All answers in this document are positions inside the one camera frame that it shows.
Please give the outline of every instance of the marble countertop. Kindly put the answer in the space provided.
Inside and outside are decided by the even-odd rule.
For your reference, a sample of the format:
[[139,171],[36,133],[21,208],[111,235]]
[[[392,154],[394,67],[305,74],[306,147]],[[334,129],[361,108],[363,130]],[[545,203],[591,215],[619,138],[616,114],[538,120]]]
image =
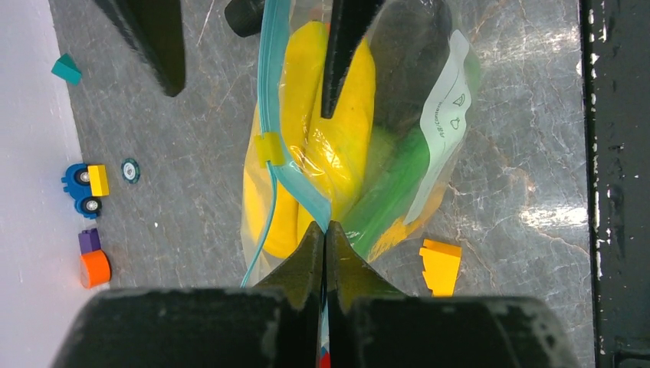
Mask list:
[[[61,53],[84,77],[69,87],[84,159],[107,164],[98,220],[114,287],[236,285],[241,171],[259,38],[241,39],[226,1],[182,3],[188,79],[164,97],[150,69],[93,2],[50,0]],[[576,2],[454,0],[481,61],[468,133],[429,238],[463,248],[456,294],[531,295],[564,323],[584,366],[593,322],[580,33]],[[133,157],[137,185],[120,179]],[[410,294],[420,238],[373,266]]]

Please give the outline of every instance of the small round token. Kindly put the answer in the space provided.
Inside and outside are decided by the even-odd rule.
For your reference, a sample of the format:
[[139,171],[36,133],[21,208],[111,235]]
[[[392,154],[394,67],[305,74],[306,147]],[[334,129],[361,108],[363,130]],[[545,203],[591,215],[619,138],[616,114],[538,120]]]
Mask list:
[[140,180],[140,166],[134,159],[125,159],[122,163],[122,177],[127,182],[135,184]]

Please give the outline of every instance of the plastic bag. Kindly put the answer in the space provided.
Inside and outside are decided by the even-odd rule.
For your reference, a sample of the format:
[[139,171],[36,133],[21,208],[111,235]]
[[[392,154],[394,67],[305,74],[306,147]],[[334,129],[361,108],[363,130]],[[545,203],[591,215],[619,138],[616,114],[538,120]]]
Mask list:
[[[353,248],[372,261],[439,207],[465,136],[477,59],[446,2],[388,0],[326,120],[320,101],[331,7],[311,0],[265,7],[261,113],[251,130],[242,207],[241,240],[256,264],[251,281],[290,255],[314,219],[323,230],[329,219],[341,222]],[[257,144],[271,141],[274,119],[282,159],[264,167]]]

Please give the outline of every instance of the bag label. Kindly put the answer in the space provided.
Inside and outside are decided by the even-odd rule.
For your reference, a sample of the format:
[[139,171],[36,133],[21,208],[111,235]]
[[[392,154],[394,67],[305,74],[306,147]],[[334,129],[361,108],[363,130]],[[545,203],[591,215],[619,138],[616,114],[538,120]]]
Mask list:
[[420,129],[428,145],[429,163],[404,225],[420,216],[440,172],[465,136],[465,113],[471,105],[464,67],[468,53],[469,42],[459,30],[454,31],[449,58],[422,108]]

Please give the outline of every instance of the teal toy block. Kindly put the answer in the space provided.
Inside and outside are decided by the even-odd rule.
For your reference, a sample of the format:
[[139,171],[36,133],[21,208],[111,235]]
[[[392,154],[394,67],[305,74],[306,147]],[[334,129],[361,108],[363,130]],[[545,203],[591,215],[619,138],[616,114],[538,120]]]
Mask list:
[[72,57],[68,54],[63,54],[63,56],[54,63],[52,74],[64,81],[74,84],[75,86],[79,84],[79,81],[81,81],[81,72],[77,69],[77,65],[74,64]]

